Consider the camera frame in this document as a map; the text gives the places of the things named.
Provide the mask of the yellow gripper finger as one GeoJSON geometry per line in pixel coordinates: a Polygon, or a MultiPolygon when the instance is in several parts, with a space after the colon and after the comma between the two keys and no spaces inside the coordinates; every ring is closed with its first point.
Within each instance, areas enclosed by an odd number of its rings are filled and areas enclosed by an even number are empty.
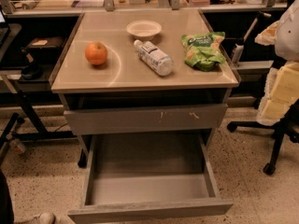
{"type": "Polygon", "coordinates": [[[282,119],[295,102],[295,99],[287,102],[282,100],[264,100],[262,101],[262,116],[267,119],[282,119]]]}
{"type": "Polygon", "coordinates": [[[286,63],[278,70],[270,98],[283,104],[294,104],[299,99],[299,63],[286,63]]]}

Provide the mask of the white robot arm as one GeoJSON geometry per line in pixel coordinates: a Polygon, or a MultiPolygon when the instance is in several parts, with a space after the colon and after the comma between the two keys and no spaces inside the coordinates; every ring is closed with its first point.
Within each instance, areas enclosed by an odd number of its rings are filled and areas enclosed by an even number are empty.
{"type": "Polygon", "coordinates": [[[271,126],[299,99],[299,0],[295,0],[278,21],[258,34],[255,42],[274,45],[276,55],[286,60],[280,68],[270,68],[258,107],[256,120],[271,126]]]}

